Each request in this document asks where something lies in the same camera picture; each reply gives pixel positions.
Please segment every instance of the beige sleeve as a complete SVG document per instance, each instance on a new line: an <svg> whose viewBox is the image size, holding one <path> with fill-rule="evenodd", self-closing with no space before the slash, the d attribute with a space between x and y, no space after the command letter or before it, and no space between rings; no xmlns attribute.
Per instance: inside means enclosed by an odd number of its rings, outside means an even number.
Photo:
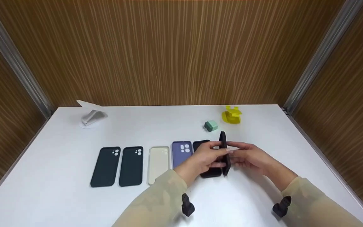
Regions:
<svg viewBox="0 0 363 227"><path fill-rule="evenodd" d="M113 227L167 226L182 210L187 185L173 170L160 175L124 210Z"/></svg>
<svg viewBox="0 0 363 227"><path fill-rule="evenodd" d="M306 178L295 178L281 194L292 198L283 217L288 226L363 226Z"/></svg>

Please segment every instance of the metal edge strip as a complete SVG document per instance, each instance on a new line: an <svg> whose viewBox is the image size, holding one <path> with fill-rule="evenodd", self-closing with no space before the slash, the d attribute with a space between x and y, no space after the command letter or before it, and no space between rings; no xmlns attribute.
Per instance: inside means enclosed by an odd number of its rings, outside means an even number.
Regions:
<svg viewBox="0 0 363 227"><path fill-rule="evenodd" d="M328 57L344 35L359 10L363 0L347 0L341 7L322 42L308 63L306 69L284 104L288 113L292 114L301 101L311 83L314 81Z"/></svg>
<svg viewBox="0 0 363 227"><path fill-rule="evenodd" d="M52 105L0 21L0 52L46 119Z"/></svg>
<svg viewBox="0 0 363 227"><path fill-rule="evenodd" d="M298 131L302 134L302 136L307 140L307 142L311 145L314 151L319 155L319 157L324 161L327 167L331 170L331 172L336 176L336 178L340 181L340 183L344 186L344 188L348 191L348 193L354 198L355 201L361 206L363 209L363 201L357 196L357 194L353 191L353 189L347 184L344 178L338 173L336 168L331 164L331 162L324 156L323 152L317 147L317 145L312 141L312 139L306 134L306 132L300 127L300 125L295 121L295 119L291 115L287 115L287 117L291 120L291 122L295 125Z"/></svg>
<svg viewBox="0 0 363 227"><path fill-rule="evenodd" d="M13 162L13 164L6 171L6 173L4 174L4 176L0 180L0 187L1 187L2 183L5 181L5 179L8 177L8 175L10 174L10 172L12 171L12 169L15 167L15 165L19 162L20 158L22 158L23 154L26 152L26 150L30 147L30 145L32 144L32 142L35 140L35 138L37 137L37 135L39 135L39 133L42 131L42 129L44 128L44 126L47 124L47 122L48 122L48 120L46 120L44 122L44 124L39 128L39 130L36 132L36 134L33 136L33 138L30 140L30 142L26 145L26 147L23 149L23 151L19 154L19 156Z"/></svg>

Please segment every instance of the black wrist strap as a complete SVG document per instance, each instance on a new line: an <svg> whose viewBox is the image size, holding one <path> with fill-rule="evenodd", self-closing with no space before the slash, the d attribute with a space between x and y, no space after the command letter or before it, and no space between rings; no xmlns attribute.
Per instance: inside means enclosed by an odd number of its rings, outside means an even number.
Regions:
<svg viewBox="0 0 363 227"><path fill-rule="evenodd" d="M291 205L292 198L288 195L282 198L280 203L273 206L273 211L278 217L282 218L288 213L288 207Z"/></svg>
<svg viewBox="0 0 363 227"><path fill-rule="evenodd" d="M181 211L187 217L190 216L196 210L196 208L194 208L194 205L190 203L190 199L186 193L181 196L181 201L183 202L181 205Z"/></svg>

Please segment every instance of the cream phone case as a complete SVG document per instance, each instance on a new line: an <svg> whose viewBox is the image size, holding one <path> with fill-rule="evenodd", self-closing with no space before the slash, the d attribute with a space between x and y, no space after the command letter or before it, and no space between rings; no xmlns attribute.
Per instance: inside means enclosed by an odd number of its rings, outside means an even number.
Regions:
<svg viewBox="0 0 363 227"><path fill-rule="evenodd" d="M169 147L152 147L149 150L148 184L155 183L155 179L169 169Z"/></svg>

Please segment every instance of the hand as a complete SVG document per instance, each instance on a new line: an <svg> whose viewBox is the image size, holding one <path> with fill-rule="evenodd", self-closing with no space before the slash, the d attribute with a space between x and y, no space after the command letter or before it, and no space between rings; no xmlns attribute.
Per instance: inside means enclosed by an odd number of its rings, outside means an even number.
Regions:
<svg viewBox="0 0 363 227"><path fill-rule="evenodd" d="M239 148L231 153L231 163L239 167L250 168L265 175L283 191L298 176L292 170L275 160L254 144L228 141L229 146Z"/></svg>
<svg viewBox="0 0 363 227"><path fill-rule="evenodd" d="M182 164L174 169L179 176L190 186L196 177L208 171L210 167L225 167L226 163L216 162L223 155L229 153L229 149L212 149L215 146L221 145L220 141L210 141L200 145L194 154L187 158Z"/></svg>
<svg viewBox="0 0 363 227"><path fill-rule="evenodd" d="M268 175L268 167L276 160L254 144L228 141L229 146L239 148L231 154L231 164L246 167L262 175Z"/></svg>

